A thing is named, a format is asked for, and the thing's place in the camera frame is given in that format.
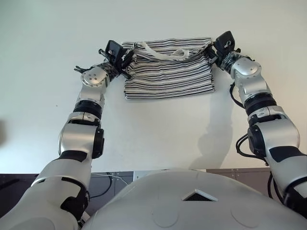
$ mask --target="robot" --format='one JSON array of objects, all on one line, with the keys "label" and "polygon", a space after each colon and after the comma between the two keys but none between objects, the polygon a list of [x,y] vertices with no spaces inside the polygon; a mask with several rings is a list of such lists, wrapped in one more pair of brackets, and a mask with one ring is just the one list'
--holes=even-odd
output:
[{"label": "robot", "polygon": [[[283,194],[282,204],[230,178],[194,170],[164,170],[126,186],[83,229],[307,229],[307,155],[298,149],[298,130],[274,100],[261,76],[261,65],[234,48],[228,31],[207,48],[206,55],[234,79],[241,99],[236,103],[248,115],[248,132],[239,140],[238,152],[270,166]],[[99,53],[106,57],[102,64],[75,69],[81,73],[82,89],[60,133],[59,157],[0,219],[2,230],[80,227],[89,202],[91,162],[103,152],[104,93],[118,75],[129,77],[124,69],[131,59],[131,53],[114,41]],[[254,155],[240,152],[245,139]]]}]

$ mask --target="striped towel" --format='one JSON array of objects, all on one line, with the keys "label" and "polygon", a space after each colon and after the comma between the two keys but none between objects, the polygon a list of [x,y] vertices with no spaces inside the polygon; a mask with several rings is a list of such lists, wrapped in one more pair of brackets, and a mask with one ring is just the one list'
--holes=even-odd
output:
[{"label": "striped towel", "polygon": [[133,50],[125,69],[126,99],[160,99],[214,92],[211,66],[204,56],[211,38],[167,39],[151,42],[124,42]]}]

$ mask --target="black cable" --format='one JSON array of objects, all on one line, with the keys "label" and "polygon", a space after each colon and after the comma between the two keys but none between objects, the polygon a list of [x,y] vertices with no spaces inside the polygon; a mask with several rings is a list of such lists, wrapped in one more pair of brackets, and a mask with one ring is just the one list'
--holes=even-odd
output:
[{"label": "black cable", "polygon": [[101,193],[101,194],[98,194],[98,195],[95,195],[95,196],[90,196],[90,199],[103,196],[104,194],[106,194],[110,190],[111,185],[112,185],[112,178],[110,176],[108,176],[108,178],[110,179],[109,187],[103,193]]},{"label": "black cable", "polygon": [[238,106],[240,106],[241,108],[244,109],[243,104],[242,104],[241,102],[237,101],[237,100],[234,98],[234,96],[233,96],[234,87],[235,87],[235,83],[232,83],[232,84],[230,85],[230,89],[229,89],[229,93],[230,93],[231,99],[232,99]]},{"label": "black cable", "polygon": [[250,157],[250,158],[256,158],[256,159],[259,159],[259,160],[263,160],[265,161],[265,159],[263,157],[259,157],[259,156],[256,156],[256,155],[249,155],[249,154],[246,154],[246,153],[243,153],[240,149],[242,143],[248,139],[248,135],[245,134],[244,136],[242,136],[237,142],[236,142],[236,152],[239,153],[241,156],[243,157]]},{"label": "black cable", "polygon": [[272,197],[272,192],[271,192],[271,183],[272,183],[272,179],[273,179],[273,175],[272,173],[270,172],[270,176],[269,176],[269,179],[268,179],[268,195],[269,195],[269,198],[273,199]]},{"label": "black cable", "polygon": [[275,182],[274,179],[273,179],[273,185],[274,185],[275,193],[276,193],[278,199],[279,199],[280,202],[283,204],[283,197],[282,197],[282,195],[279,193],[278,186],[277,186],[277,184],[276,184],[276,182]]}]

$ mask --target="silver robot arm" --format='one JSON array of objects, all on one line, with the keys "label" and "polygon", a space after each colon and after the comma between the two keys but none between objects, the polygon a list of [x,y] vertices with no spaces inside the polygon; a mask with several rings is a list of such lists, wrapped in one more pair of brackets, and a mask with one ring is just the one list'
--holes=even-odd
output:
[{"label": "silver robot arm", "polygon": [[2,230],[78,229],[77,221],[89,202],[91,162],[103,151],[100,120],[104,93],[121,73],[115,67],[117,55],[124,53],[121,46],[111,41],[107,48],[109,61],[89,69],[75,69],[82,73],[83,86],[60,133],[59,158],[42,170],[18,204],[0,220]]},{"label": "silver robot arm", "polygon": [[283,193],[283,204],[307,218],[307,155],[298,149],[297,128],[273,99],[261,65],[239,54],[239,49],[233,51],[230,32],[217,38],[214,46],[217,66],[230,74],[239,89],[248,115],[250,150],[269,164]]}]

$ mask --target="white tabletop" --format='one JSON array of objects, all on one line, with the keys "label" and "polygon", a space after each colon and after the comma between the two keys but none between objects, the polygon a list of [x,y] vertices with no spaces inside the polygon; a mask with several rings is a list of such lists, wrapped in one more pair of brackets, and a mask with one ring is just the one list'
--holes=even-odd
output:
[{"label": "white tabletop", "polygon": [[[108,40],[215,39],[227,30],[261,63],[306,153],[306,10],[303,0],[2,2],[0,173],[38,173],[58,157],[58,134],[81,89],[73,68],[101,62]],[[92,171],[264,166],[236,153],[247,115],[230,99],[230,77],[213,74],[215,93],[155,101],[127,101],[123,77],[115,79],[102,118],[105,150]]]}]

